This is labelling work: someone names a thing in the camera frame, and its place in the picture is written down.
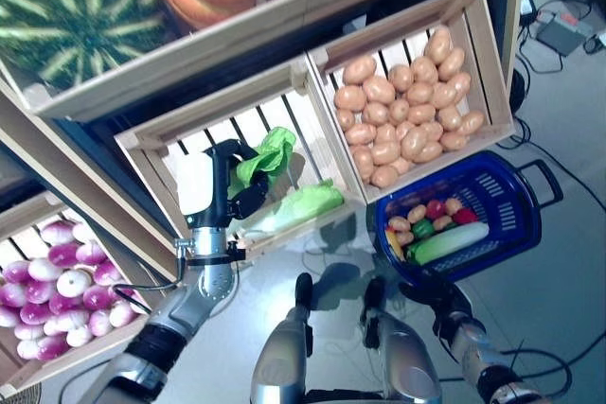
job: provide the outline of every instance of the white onion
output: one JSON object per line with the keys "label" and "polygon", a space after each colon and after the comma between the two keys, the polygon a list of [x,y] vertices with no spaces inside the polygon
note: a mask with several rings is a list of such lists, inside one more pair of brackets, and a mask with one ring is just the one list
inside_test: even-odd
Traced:
{"label": "white onion", "polygon": [[26,288],[21,284],[5,284],[0,288],[0,303],[5,307],[22,307],[27,303]]}
{"label": "white onion", "polygon": [[41,325],[17,324],[14,333],[19,340],[36,340],[44,335],[45,331]]}
{"label": "white onion", "polygon": [[78,297],[91,285],[91,276],[84,270],[68,270],[57,280],[57,291],[64,297]]}
{"label": "white onion", "polygon": [[29,262],[27,272],[38,281],[54,281],[61,275],[63,269],[50,260],[40,257]]}
{"label": "white onion", "polygon": [[38,342],[33,340],[23,340],[17,344],[17,354],[24,360],[36,360],[40,347]]}
{"label": "white onion", "polygon": [[110,311],[110,324],[115,328],[128,325],[136,314],[129,302],[117,302]]}
{"label": "white onion", "polygon": [[89,330],[88,326],[83,325],[67,332],[65,340],[72,347],[80,347],[85,345],[93,339],[93,333]]}
{"label": "white onion", "polygon": [[91,333],[95,336],[107,335],[114,328],[110,324],[110,311],[107,309],[100,309],[91,314],[91,318],[88,320],[88,327]]}
{"label": "white onion", "polygon": [[46,243],[50,243],[51,245],[69,243],[74,239],[72,234],[74,224],[74,221],[68,220],[53,221],[42,228],[40,231],[40,237]]}

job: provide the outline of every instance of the potato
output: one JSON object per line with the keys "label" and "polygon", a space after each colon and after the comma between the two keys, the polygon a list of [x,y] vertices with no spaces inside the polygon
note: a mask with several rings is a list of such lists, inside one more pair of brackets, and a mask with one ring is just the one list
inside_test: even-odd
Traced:
{"label": "potato", "polygon": [[377,70],[377,61],[372,56],[360,56],[348,63],[343,71],[343,83],[360,85]]}
{"label": "potato", "polygon": [[348,111],[347,109],[337,109],[337,122],[339,122],[341,130],[346,132],[353,127],[353,124],[356,123],[356,119],[353,116],[352,111]]}
{"label": "potato", "polygon": [[439,139],[439,143],[447,151],[461,150],[467,146],[469,136],[458,132],[445,132]]}
{"label": "potato", "polygon": [[472,77],[469,73],[461,72],[454,75],[446,83],[456,90],[456,97],[453,101],[453,104],[456,104],[470,91]]}
{"label": "potato", "polygon": [[345,138],[351,146],[371,143],[377,135],[377,128],[367,123],[357,123],[345,132]]}
{"label": "potato", "polygon": [[442,146],[439,142],[428,141],[423,147],[423,150],[414,158],[415,163],[427,163],[435,160],[439,155],[442,154]]}
{"label": "potato", "polygon": [[387,79],[398,92],[406,92],[414,82],[413,70],[408,65],[394,65],[389,70]]}
{"label": "potato", "polygon": [[427,82],[415,82],[406,92],[406,100],[410,106],[428,103],[434,92],[434,87]]}
{"label": "potato", "polygon": [[381,103],[368,103],[362,111],[362,121],[376,127],[387,123],[389,110]]}
{"label": "potato", "polygon": [[410,169],[410,162],[404,160],[402,157],[397,158],[396,161],[392,161],[389,165],[394,167],[399,175],[405,174]]}
{"label": "potato", "polygon": [[372,75],[362,84],[370,103],[390,104],[396,99],[396,89],[384,76]]}
{"label": "potato", "polygon": [[451,51],[451,33],[445,26],[440,26],[425,45],[423,55],[429,57],[436,65],[441,64]]}
{"label": "potato", "polygon": [[396,127],[390,123],[385,123],[380,127],[377,127],[377,135],[375,136],[375,144],[381,144],[382,142],[397,141],[396,138]]}
{"label": "potato", "polygon": [[413,106],[408,111],[406,119],[410,123],[420,125],[421,123],[430,122],[436,116],[436,108],[431,104],[421,104],[420,106]]}
{"label": "potato", "polygon": [[427,132],[428,141],[439,141],[439,138],[442,137],[442,134],[444,133],[444,127],[434,120],[421,123],[420,126]]}
{"label": "potato", "polygon": [[388,165],[400,156],[400,144],[396,141],[375,144],[370,150],[372,161],[376,166]]}
{"label": "potato", "polygon": [[455,97],[456,89],[452,85],[437,82],[434,84],[434,91],[431,98],[429,98],[429,102],[436,109],[443,109],[453,104]]}
{"label": "potato", "polygon": [[415,128],[415,125],[410,123],[408,120],[404,120],[396,127],[396,140],[401,141],[404,136],[413,128]]}
{"label": "potato", "polygon": [[362,179],[369,179],[375,170],[370,149],[358,149],[353,153],[353,162]]}
{"label": "potato", "polygon": [[400,125],[406,116],[408,115],[408,109],[410,105],[404,98],[398,98],[396,101],[389,105],[389,121],[395,127]]}
{"label": "potato", "polygon": [[334,94],[334,105],[339,109],[359,113],[366,105],[366,94],[357,85],[346,85]]}
{"label": "potato", "polygon": [[401,140],[401,157],[412,160],[427,144],[427,132],[422,127],[412,128]]}
{"label": "potato", "polygon": [[484,114],[479,111],[469,111],[463,115],[461,126],[456,132],[468,136],[477,132],[482,125],[484,125]]}
{"label": "potato", "polygon": [[398,180],[398,171],[390,166],[377,167],[370,177],[370,182],[379,188],[391,186]]}
{"label": "potato", "polygon": [[439,65],[437,74],[439,80],[449,80],[459,72],[465,61],[465,51],[461,47],[454,47],[448,57]]}
{"label": "potato", "polygon": [[448,106],[437,112],[437,121],[447,132],[453,132],[461,126],[462,117],[456,106]]}

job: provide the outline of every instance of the purple onion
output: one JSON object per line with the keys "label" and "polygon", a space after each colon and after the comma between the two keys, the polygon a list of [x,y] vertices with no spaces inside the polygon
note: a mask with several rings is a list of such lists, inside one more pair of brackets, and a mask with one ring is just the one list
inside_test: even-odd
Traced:
{"label": "purple onion", "polygon": [[98,243],[93,240],[78,248],[76,258],[85,265],[98,265],[107,259],[107,255]]}
{"label": "purple onion", "polygon": [[38,341],[40,351],[36,358],[38,360],[53,360],[69,350],[69,344],[63,336],[46,336]]}
{"label": "purple onion", "polygon": [[40,231],[40,237],[51,245],[61,245],[74,240],[72,229],[76,223],[68,220],[58,220],[47,224]]}
{"label": "purple onion", "polygon": [[48,300],[48,308],[53,314],[61,314],[68,309],[74,309],[81,305],[82,297],[64,297],[60,293],[54,294]]}
{"label": "purple onion", "polygon": [[5,307],[22,307],[25,303],[27,303],[25,286],[7,283],[0,288],[0,304]]}
{"label": "purple onion", "polygon": [[122,280],[122,275],[112,262],[106,260],[97,266],[93,278],[101,286],[112,286]]}
{"label": "purple onion", "polygon": [[27,283],[26,298],[30,303],[46,303],[57,293],[55,281],[34,281]]}
{"label": "purple onion", "polygon": [[47,304],[38,305],[36,303],[26,303],[19,312],[21,320],[24,324],[28,325],[40,325],[44,324],[52,313],[48,309]]}
{"label": "purple onion", "polygon": [[100,309],[91,314],[91,318],[88,320],[88,327],[91,333],[95,336],[105,336],[114,328],[110,324],[110,311],[107,309]]}
{"label": "purple onion", "polygon": [[106,287],[95,284],[84,291],[82,302],[85,308],[96,311],[109,307],[112,304],[112,298]]}
{"label": "purple onion", "polygon": [[24,283],[29,280],[29,273],[27,272],[27,268],[29,267],[29,262],[26,260],[16,260],[15,262],[10,262],[2,272],[4,279],[9,281],[10,283]]}
{"label": "purple onion", "polygon": [[57,267],[68,269],[78,263],[76,251],[81,245],[77,241],[51,246],[48,250],[48,260]]}

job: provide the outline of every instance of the blue plastic basket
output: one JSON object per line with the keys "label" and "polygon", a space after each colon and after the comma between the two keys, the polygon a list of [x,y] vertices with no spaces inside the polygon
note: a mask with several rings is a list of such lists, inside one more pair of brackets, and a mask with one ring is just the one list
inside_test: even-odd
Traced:
{"label": "blue plastic basket", "polygon": [[[522,170],[536,166],[553,192],[553,199],[538,203]],[[392,193],[376,203],[376,246],[404,278],[411,278],[385,237],[389,218],[405,216],[420,203],[454,197],[488,224],[487,237],[472,246],[427,264],[452,280],[480,272],[541,241],[541,210],[563,199],[560,185],[547,164],[536,160],[521,167],[491,151],[481,151]]]}

